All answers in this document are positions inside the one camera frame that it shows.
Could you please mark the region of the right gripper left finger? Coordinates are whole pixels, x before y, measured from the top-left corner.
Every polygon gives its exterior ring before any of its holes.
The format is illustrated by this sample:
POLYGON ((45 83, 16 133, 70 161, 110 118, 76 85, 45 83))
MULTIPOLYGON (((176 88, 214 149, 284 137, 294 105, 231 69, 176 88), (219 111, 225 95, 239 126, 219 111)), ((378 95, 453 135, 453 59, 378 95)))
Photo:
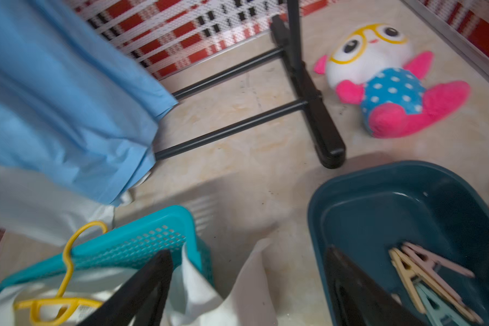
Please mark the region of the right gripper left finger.
POLYGON ((160 325, 173 275, 169 250, 161 250, 81 325, 160 325))

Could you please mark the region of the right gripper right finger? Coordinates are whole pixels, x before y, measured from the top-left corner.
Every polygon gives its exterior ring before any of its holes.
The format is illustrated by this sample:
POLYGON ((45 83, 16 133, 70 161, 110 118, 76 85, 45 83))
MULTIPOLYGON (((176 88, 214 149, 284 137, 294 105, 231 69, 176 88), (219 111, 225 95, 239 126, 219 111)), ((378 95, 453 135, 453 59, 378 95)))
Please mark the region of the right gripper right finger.
POLYGON ((324 271, 335 325, 424 325, 334 246, 324 271))

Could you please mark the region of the yellow plastic hanger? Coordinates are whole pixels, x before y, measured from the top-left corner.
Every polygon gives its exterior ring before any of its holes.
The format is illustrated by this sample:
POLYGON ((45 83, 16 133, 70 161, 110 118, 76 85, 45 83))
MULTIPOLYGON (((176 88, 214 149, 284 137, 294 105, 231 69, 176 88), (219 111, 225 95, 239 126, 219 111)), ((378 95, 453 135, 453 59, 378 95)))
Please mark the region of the yellow plastic hanger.
POLYGON ((54 297, 30 299, 15 302, 13 308, 15 311, 29 310, 29 321, 31 325, 62 325, 75 313, 75 311, 85 306, 88 308, 100 308, 103 303, 98 300, 93 300, 85 297, 65 297, 65 292, 72 279, 75 271, 75 265, 72 260, 71 250, 74 242, 79 236, 92 227, 99 227, 103 234, 108 232, 107 225, 102 221, 93 221, 82 226, 66 243, 62 251, 62 260, 66 267, 66 273, 62 280, 57 294, 54 297), (57 316, 52 320, 42 320, 40 311, 45 306, 60 306, 57 316))

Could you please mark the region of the teal tray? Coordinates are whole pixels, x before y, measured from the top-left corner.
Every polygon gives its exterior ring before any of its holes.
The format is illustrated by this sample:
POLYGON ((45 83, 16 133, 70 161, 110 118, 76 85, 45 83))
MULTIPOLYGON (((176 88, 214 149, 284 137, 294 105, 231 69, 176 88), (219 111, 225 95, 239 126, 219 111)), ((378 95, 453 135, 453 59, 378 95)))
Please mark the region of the teal tray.
POLYGON ((193 215, 182 206, 170 206, 79 244, 71 251, 76 270, 142 268, 161 250, 169 250, 175 267, 181 249, 211 285, 214 284, 209 247, 198 237, 193 215))

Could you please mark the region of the white printed t-shirt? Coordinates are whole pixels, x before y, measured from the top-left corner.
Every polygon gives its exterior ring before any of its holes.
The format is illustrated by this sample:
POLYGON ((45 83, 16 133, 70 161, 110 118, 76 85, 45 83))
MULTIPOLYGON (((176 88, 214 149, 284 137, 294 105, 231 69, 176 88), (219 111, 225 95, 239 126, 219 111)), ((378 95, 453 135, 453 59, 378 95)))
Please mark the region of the white printed t-shirt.
POLYGON ((0 228, 63 246, 83 225, 112 226, 114 209, 131 202, 134 169, 97 162, 0 164, 0 228))
MULTIPOLYGON (((181 252, 182 263, 172 273, 162 325, 277 325, 270 297, 262 252, 268 239, 256 243, 241 268, 227 298, 202 276, 181 252)), ((136 271, 132 268, 99 268, 77 271, 66 297, 84 297, 106 302, 136 271)), ((15 310, 23 300, 53 298, 62 283, 61 275, 16 285, 0 293, 0 325, 29 325, 29 310, 15 310)))

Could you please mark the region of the light blue cloth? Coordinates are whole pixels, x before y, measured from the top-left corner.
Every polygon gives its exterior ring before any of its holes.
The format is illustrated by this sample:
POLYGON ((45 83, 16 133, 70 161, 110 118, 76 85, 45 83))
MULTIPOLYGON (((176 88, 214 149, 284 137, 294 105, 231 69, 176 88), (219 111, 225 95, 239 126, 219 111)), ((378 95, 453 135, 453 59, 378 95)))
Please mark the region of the light blue cloth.
POLYGON ((0 1, 0 166, 118 206, 176 104, 62 1, 0 1))

